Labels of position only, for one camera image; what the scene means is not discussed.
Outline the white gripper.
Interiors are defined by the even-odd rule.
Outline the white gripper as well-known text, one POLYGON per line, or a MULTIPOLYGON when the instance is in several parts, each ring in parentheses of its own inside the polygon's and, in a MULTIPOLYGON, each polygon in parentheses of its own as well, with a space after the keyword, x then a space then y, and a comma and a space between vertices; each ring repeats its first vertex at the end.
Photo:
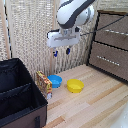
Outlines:
MULTIPOLYGON (((80 39, 80 29, 78 27, 72 29, 56 29, 47 33, 47 46, 53 48, 53 57, 57 57, 58 51, 56 47, 72 46, 77 44, 80 39)), ((71 52, 71 47, 66 49, 66 55, 71 52)))

